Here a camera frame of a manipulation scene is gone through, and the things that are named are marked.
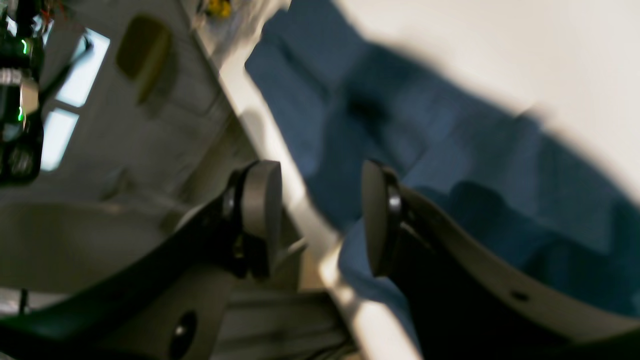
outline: white surface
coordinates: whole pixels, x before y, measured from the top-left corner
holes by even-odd
[[[67,144],[69,144],[71,134],[74,132],[78,117],[78,114],[61,109],[55,109],[48,114],[45,120],[42,160],[40,162],[42,170],[53,171],[58,168],[65,155],[65,150],[67,150]]]
[[[640,2],[340,0],[365,38],[515,113],[533,110],[640,199]]]
[[[640,198],[640,3],[632,0],[336,0],[373,41],[427,63],[463,88],[545,126]],[[259,21],[287,1],[271,1]],[[216,66],[262,158],[282,165],[284,201],[321,259],[320,273],[368,359],[416,359],[385,306],[358,298],[337,270],[339,235],[318,216],[273,116],[243,64],[259,39]],[[210,43],[205,49],[212,49]]]

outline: blue cloth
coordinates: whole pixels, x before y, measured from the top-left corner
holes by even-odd
[[[640,316],[639,212],[535,120],[368,44],[328,0],[294,0],[278,13],[246,69],[314,204],[346,234],[345,278],[386,303],[411,336],[406,299],[389,280],[372,278],[367,263],[367,158],[393,167],[513,266],[602,309]]]

